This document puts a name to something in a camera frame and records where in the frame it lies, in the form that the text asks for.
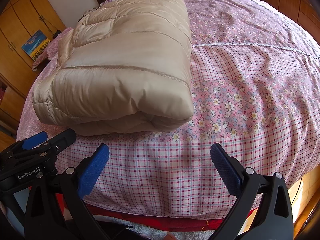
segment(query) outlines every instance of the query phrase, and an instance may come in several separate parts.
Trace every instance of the folded beige duvet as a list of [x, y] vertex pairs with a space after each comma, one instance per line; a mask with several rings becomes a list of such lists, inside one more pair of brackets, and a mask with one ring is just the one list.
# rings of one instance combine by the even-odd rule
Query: folded beige duvet
[[85, 16], [38, 82], [40, 121], [91, 136], [169, 132], [193, 115], [191, 34], [183, 0], [117, 0]]

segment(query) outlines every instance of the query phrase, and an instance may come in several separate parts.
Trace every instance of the pink floral bedspread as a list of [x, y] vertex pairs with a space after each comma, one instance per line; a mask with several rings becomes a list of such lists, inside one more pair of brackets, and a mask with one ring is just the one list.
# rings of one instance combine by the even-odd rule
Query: pink floral bedspread
[[[288, 187], [320, 163], [320, 47], [314, 39], [259, 0], [185, 3], [194, 117], [170, 133], [78, 136], [59, 155], [59, 172], [77, 166], [100, 143], [110, 148], [87, 203], [138, 215], [223, 218], [235, 197], [210, 160], [215, 142], [244, 167], [266, 175], [280, 171]], [[31, 94], [17, 138], [63, 131], [39, 122]]]

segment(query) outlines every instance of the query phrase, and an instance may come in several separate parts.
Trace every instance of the silver bolt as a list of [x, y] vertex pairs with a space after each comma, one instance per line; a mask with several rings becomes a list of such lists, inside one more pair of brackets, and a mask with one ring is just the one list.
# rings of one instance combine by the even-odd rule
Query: silver bolt
[[43, 173], [42, 173], [42, 172], [37, 173], [37, 178], [38, 178], [38, 179], [42, 178], [42, 176], [43, 176]]
[[276, 172], [276, 177], [278, 178], [278, 179], [282, 179], [282, 174], [280, 173], [280, 172]]
[[248, 174], [253, 174], [254, 170], [252, 168], [245, 168], [245, 172]]
[[75, 169], [72, 167], [66, 169], [66, 174], [72, 174], [74, 172], [75, 172]]

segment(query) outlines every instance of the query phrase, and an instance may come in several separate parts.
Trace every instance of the plaid fabric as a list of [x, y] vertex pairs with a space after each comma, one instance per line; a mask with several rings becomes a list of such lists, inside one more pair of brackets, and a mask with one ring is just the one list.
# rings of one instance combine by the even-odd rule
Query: plaid fabric
[[[85, 198], [89, 204], [125, 214], [224, 218], [235, 197], [210, 160], [215, 142], [257, 173], [281, 172], [288, 187], [320, 163], [320, 47], [314, 39], [258, 0], [185, 2], [195, 35], [194, 117], [171, 133], [78, 136], [58, 156], [59, 172], [77, 166], [100, 143], [110, 148], [108, 164]], [[63, 131], [39, 122], [31, 94], [17, 138]]]

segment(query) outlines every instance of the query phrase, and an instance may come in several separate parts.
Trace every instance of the bed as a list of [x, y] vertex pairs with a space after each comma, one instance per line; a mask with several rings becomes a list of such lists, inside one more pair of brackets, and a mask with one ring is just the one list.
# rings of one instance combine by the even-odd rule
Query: bed
[[[193, 37], [193, 119], [170, 133], [77, 136], [58, 156], [62, 172], [100, 143], [109, 146], [108, 164], [85, 198], [95, 214], [127, 214], [132, 221], [130, 214], [186, 218], [204, 221], [202, 230], [216, 229], [235, 197], [210, 160], [215, 142], [259, 174], [281, 172], [288, 188], [320, 163], [320, 47], [315, 40], [259, 0], [184, 1]], [[49, 75], [56, 62], [57, 55], [37, 79]], [[17, 139], [65, 130], [39, 121], [32, 90]]]

